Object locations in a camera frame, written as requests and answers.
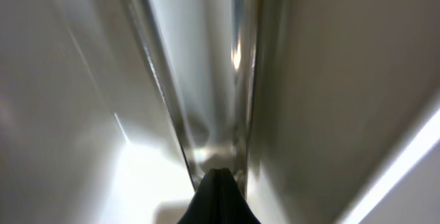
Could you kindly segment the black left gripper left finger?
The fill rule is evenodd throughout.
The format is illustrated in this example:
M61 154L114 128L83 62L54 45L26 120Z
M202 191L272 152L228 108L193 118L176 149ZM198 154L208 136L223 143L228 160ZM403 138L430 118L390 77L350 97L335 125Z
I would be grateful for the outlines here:
M178 224L219 223L219 169L207 172Z

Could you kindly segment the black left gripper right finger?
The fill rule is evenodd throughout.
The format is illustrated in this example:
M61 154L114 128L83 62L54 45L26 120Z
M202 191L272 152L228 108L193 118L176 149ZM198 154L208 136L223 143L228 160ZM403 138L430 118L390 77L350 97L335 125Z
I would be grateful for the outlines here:
M223 224L260 224L227 168L220 172L219 214Z

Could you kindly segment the long metal tongs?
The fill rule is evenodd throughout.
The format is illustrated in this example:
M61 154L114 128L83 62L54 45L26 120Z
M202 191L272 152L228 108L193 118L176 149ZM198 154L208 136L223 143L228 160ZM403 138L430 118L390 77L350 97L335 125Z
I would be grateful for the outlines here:
M248 190L262 0L124 0L194 188L227 168Z

